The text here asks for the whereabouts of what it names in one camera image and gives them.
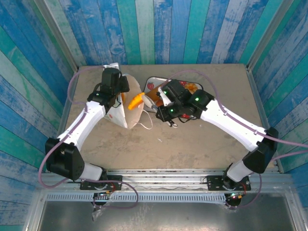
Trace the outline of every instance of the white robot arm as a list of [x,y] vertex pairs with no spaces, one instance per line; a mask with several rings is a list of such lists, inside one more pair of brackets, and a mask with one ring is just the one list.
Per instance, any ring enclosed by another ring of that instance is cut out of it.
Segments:
[[157,108],[156,117],[163,122],[173,124],[172,119],[182,114],[204,120],[216,125],[229,135],[237,139],[249,153],[235,164],[231,164],[225,171],[223,182],[225,187],[233,189],[245,176],[256,172],[263,173],[277,149],[277,143],[264,138],[261,134],[277,138],[278,132],[274,128],[265,130],[258,127],[227,108],[225,111],[233,118],[244,123],[253,131],[240,125],[224,113],[218,101],[204,90],[197,90],[191,94],[177,80],[172,80],[158,89],[163,105]]
[[103,168],[85,163],[80,150],[97,122],[106,115],[116,101],[121,103],[121,99],[118,99],[121,97],[120,93],[128,91],[126,76],[119,71],[118,64],[106,65],[101,83],[95,86],[79,116],[57,139],[49,138],[46,141],[45,151],[48,153],[58,142],[65,139],[47,159],[47,170],[72,180],[99,180]]

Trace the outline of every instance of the white string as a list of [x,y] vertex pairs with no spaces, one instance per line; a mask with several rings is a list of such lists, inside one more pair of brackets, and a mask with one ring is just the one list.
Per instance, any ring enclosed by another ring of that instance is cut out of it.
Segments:
[[149,116],[149,118],[150,118],[151,128],[147,128],[147,127],[146,127],[145,125],[143,125],[142,123],[136,123],[136,124],[140,124],[140,125],[143,126],[145,129],[151,130],[151,129],[153,128],[153,122],[152,122],[152,119],[151,119],[151,117],[150,117],[150,114],[149,114],[147,111],[145,111],[144,109],[143,109],[143,111],[144,111],[146,114],[148,114],[148,116]]

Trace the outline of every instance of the white paper bag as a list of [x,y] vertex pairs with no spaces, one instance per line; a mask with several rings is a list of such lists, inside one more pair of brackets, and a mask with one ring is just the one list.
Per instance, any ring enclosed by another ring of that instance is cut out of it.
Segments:
[[131,129],[133,128],[140,119],[142,114],[144,103],[140,104],[134,110],[129,110],[128,105],[130,101],[139,93],[141,93],[140,85],[137,80],[128,74],[124,74],[127,77],[129,92],[124,93],[124,103],[122,101],[121,95],[118,97],[118,101],[116,101],[115,105],[110,108],[108,113],[105,115],[105,119],[121,126],[124,128]]

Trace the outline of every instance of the wooden table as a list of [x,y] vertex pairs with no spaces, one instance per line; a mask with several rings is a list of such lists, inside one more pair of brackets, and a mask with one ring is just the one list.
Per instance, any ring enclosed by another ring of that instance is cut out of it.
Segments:
[[[223,104],[246,120],[261,126],[255,100],[242,64],[192,65],[124,65],[122,73],[134,76],[144,89],[150,76],[168,77],[180,70],[194,69],[207,73],[220,92]],[[102,70],[95,69],[80,75],[74,95],[75,101],[86,101],[94,86],[101,81]],[[195,73],[178,77],[198,82],[214,94],[206,80]],[[81,111],[72,105],[68,122],[71,124]],[[153,129],[140,125],[128,130],[102,119],[84,142],[81,155],[86,162],[107,169],[136,168],[226,168],[241,159],[247,150],[233,137],[212,124],[201,120],[169,128],[150,114]],[[140,122],[150,126],[147,114]]]

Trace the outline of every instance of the painted wood plank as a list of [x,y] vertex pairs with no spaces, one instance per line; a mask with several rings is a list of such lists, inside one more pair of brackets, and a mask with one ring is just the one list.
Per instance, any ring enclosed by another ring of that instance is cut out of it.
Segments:
[[308,97],[308,76],[300,82],[285,99],[275,108],[268,116],[269,124],[275,126],[278,124],[290,111],[299,105],[305,98]]
[[39,168],[44,153],[1,126],[0,138],[0,150]]
[[116,0],[98,0],[97,2],[101,11],[113,61],[126,65],[127,59]]
[[141,64],[155,64],[153,0],[135,0]]
[[265,30],[270,24],[280,4],[281,4],[281,0],[269,0],[241,56],[240,63],[242,64],[248,63],[251,55],[255,51],[258,43],[260,42]]
[[216,42],[212,64],[223,64],[225,62],[247,3],[248,0],[230,0]]
[[2,52],[0,52],[0,75],[40,111],[55,128],[59,127],[60,117],[57,113]]
[[46,64],[48,69],[55,73],[58,78],[64,78],[62,72],[60,71],[59,67],[55,63],[55,61],[52,59],[49,52],[46,50],[46,47],[44,46],[43,42],[39,38],[39,36],[34,31],[31,24],[27,21],[24,14],[21,12],[19,7],[17,6],[16,2],[11,0],[2,0],[1,4],[6,8],[9,15],[12,17],[12,19],[15,21],[15,23],[18,25],[17,28],[10,27],[8,24],[6,24],[6,20],[8,19],[7,16],[5,16],[5,23],[3,23],[2,27],[3,29],[11,36],[11,34],[16,33],[15,30],[21,30],[21,32],[26,37],[26,40],[31,44],[31,47],[35,50],[35,52],[38,54],[38,56],[41,58],[41,60]]
[[38,52],[32,47],[27,37],[20,30],[16,22],[11,18],[7,10],[0,2],[0,26],[11,37],[12,41],[20,49],[23,55],[29,60],[40,76],[46,79],[54,79],[62,88],[63,92],[67,89],[68,82],[62,77],[59,70],[53,69],[52,65],[48,65],[48,59],[41,59]]
[[129,65],[141,64],[135,0],[117,0],[126,58]]
[[305,76],[308,75],[307,65],[308,54],[300,61],[296,68],[289,74],[289,76],[264,104],[264,110],[267,116],[305,78]]
[[7,153],[0,151],[0,175],[35,186],[38,169]]
[[22,231],[23,225],[0,225],[0,231]]
[[79,3],[100,60],[99,64],[113,63],[97,1],[79,0]]
[[[269,82],[273,80],[276,74],[281,75],[278,73],[281,68],[285,68],[289,66],[289,63],[292,62],[292,66],[296,66],[295,63],[300,62],[300,60],[305,55],[305,50],[308,46],[308,14],[306,14],[301,22],[297,25],[296,29],[286,41],[285,45],[282,47],[280,52],[278,53],[277,57],[273,60],[271,65],[269,66],[268,70],[265,72],[265,78],[263,78],[262,82],[259,81],[257,83],[258,90],[260,92],[261,100],[264,102],[266,98],[263,97],[263,91],[268,86]],[[303,47],[303,50],[300,54],[298,54],[298,58],[295,58],[296,52],[300,51],[300,47]]]
[[48,139],[20,115],[0,101],[0,125],[16,136],[30,143],[41,152],[45,152],[45,142]]
[[307,172],[308,172],[308,163],[289,171],[288,174],[292,175],[292,178],[294,180],[294,185],[298,188],[308,185]]
[[58,66],[64,78],[67,81],[69,81],[73,75],[73,70],[70,67],[68,68],[67,66],[65,66],[63,59],[57,52],[57,49],[55,48],[54,44],[50,40],[46,31],[44,30],[44,27],[40,23],[35,12],[32,10],[32,7],[29,4],[28,0],[17,0],[16,3],[21,12],[24,14],[24,17],[29,21],[29,23],[31,24],[32,28],[34,29],[38,37],[41,39],[46,50],[48,51],[49,55]]
[[275,128],[284,136],[308,118],[308,97],[297,105]]
[[57,129],[0,75],[0,100],[47,137]]
[[86,61],[76,41],[72,28],[64,14],[59,0],[45,0],[54,21],[57,23],[77,66],[85,66]]
[[256,83],[262,82],[264,78],[266,78],[265,73],[269,69],[269,66],[273,62],[273,60],[277,57],[277,54],[281,51],[289,37],[292,35],[293,31],[305,16],[308,8],[307,1],[301,1],[293,13],[292,17],[285,25],[283,31],[276,39],[272,48],[269,50],[268,55],[264,58],[262,64],[260,65],[259,70],[255,74]]
[[191,0],[172,2],[169,64],[182,64]]
[[57,39],[55,38],[55,36],[53,35],[52,31],[50,30],[47,22],[45,21],[43,15],[41,14],[41,12],[39,11],[38,6],[36,5],[36,3],[34,2],[34,0],[28,0],[29,4],[31,5],[32,10],[34,11],[34,13],[36,14],[37,18],[39,19],[40,23],[42,24],[44,30],[46,31],[48,37],[50,38],[51,42],[53,43],[54,47],[57,49],[57,52],[59,53],[59,55],[61,56],[66,68],[68,70],[71,70],[71,66],[68,63],[66,56],[64,55]]
[[[285,136],[282,137],[285,141],[294,141],[299,143],[306,143],[308,141],[308,119],[291,130]],[[285,154],[293,151],[295,146],[278,144],[277,151],[279,154]]]
[[303,207],[308,207],[308,185],[296,189]]
[[249,0],[225,59],[227,64],[239,62],[268,0]]
[[18,225],[24,224],[28,210],[29,205],[0,201],[0,225],[7,225],[3,230],[22,230]]
[[[307,148],[297,147],[297,148],[294,148],[292,152],[298,152],[298,151],[303,151],[303,150],[307,150]],[[299,155],[289,156],[289,157],[285,157],[281,159],[281,164],[285,172],[290,171],[306,163],[308,163],[308,152],[306,154],[299,154]]]
[[35,186],[0,176],[0,201],[31,204]]
[[64,13],[70,23],[79,47],[86,59],[87,65],[99,65],[100,60],[96,53],[90,31],[83,17],[78,0],[59,0]]
[[183,63],[196,64],[210,0],[192,0]]
[[31,63],[26,59],[22,52],[18,49],[11,38],[0,27],[0,50],[6,57],[14,64],[18,71],[34,86],[34,88],[45,98],[46,101],[53,107],[59,116],[62,115],[63,105],[65,104],[66,94],[54,81],[48,79],[50,87],[39,76],[36,70],[32,67]]
[[296,68],[298,63],[308,53],[308,33],[303,37],[300,43],[294,48],[289,57],[281,65],[277,73],[271,79],[271,81],[264,87],[264,90],[260,92],[262,103],[265,103],[275,90],[284,82],[289,74]]
[[301,2],[301,0],[294,0],[291,4],[291,6],[289,7],[288,11],[285,13],[283,19],[281,20],[281,22],[279,23],[278,27],[276,28],[274,34],[272,35],[272,37],[270,38],[269,42],[267,43],[266,47],[264,48],[262,54],[260,55],[256,65],[254,66],[254,69],[252,70],[253,75],[255,76],[259,67],[261,66],[263,60],[265,59],[265,57],[268,55],[270,49],[272,48],[272,46],[274,45],[276,39],[279,37],[279,35],[282,33],[284,27],[286,26],[286,24],[288,23],[289,19],[291,18],[291,16],[293,15],[293,13],[296,11],[297,6],[299,5],[299,3]]
[[200,44],[198,64],[211,63],[228,4],[229,0],[211,0]]
[[168,64],[172,0],[154,0],[155,64]]

